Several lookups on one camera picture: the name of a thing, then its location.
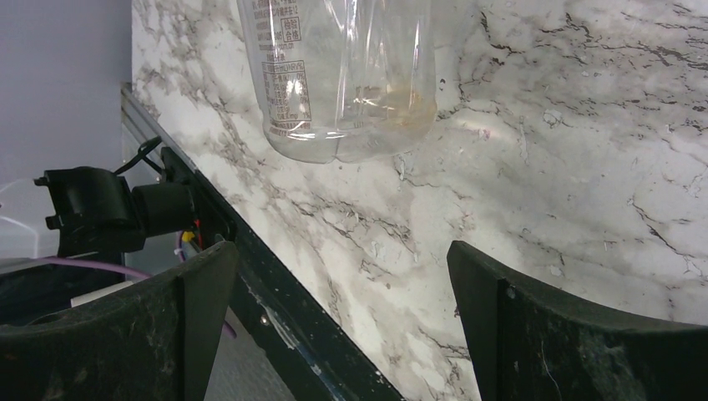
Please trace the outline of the clear bottle white label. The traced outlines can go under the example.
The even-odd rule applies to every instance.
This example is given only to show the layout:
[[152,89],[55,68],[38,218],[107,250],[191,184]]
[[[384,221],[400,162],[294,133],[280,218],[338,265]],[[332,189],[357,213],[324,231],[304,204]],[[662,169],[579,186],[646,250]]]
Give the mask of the clear bottle white label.
[[437,116],[429,1],[238,2],[263,133],[281,155],[355,163],[421,141]]

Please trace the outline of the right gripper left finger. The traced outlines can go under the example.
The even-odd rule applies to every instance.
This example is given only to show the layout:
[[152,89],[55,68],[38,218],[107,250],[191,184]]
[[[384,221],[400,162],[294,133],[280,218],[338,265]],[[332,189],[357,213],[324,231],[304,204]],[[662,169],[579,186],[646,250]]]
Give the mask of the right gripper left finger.
[[222,241],[95,301],[2,327],[2,399],[203,399],[238,263]]

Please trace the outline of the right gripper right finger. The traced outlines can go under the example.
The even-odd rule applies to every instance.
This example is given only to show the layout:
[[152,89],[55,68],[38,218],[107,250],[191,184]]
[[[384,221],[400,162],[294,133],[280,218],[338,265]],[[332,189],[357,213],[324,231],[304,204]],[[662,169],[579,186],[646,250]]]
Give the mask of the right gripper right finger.
[[706,399],[706,327],[576,297],[463,241],[447,263],[482,399]]

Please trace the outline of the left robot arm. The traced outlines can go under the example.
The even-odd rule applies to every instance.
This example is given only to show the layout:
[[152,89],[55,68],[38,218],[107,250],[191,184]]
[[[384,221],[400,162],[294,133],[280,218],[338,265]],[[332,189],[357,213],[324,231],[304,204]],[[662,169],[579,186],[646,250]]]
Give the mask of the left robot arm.
[[47,170],[1,186],[1,323],[23,325],[144,279],[123,256],[194,226],[180,183],[130,188],[109,170]]

